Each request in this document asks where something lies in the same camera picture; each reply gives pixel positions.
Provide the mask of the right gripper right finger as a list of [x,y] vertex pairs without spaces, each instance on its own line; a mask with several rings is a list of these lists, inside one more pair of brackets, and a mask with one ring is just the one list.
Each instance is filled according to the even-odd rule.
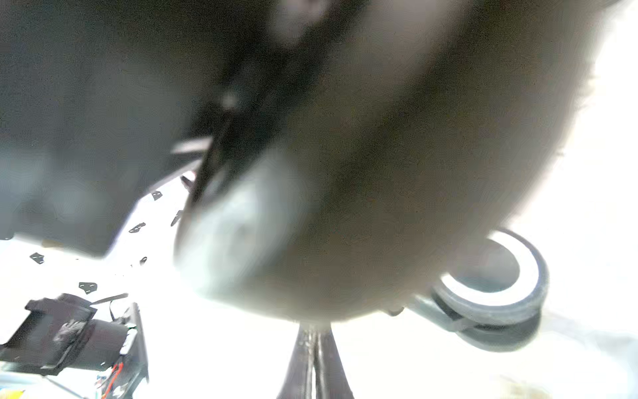
[[332,329],[317,334],[315,348],[316,398],[354,399]]

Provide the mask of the pink hard-shell suitcase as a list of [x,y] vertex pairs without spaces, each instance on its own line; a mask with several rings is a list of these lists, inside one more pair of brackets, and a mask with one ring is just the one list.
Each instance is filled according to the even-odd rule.
[[1,227],[95,257],[205,137],[175,265],[278,319],[397,305],[526,197],[603,1],[4,1]]

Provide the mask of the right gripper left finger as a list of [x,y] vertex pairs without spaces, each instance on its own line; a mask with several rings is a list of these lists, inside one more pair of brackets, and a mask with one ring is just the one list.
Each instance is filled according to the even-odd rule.
[[313,398],[316,332],[301,325],[277,399]]

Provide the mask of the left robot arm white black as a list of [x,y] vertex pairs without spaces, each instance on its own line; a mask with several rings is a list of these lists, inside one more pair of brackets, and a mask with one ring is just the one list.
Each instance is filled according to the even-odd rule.
[[67,368],[105,372],[97,384],[99,398],[132,398],[149,381],[149,359],[138,304],[120,317],[96,319],[98,304],[111,304],[127,294],[94,303],[71,294],[31,300],[29,312],[8,342],[1,360],[12,372],[57,376]]

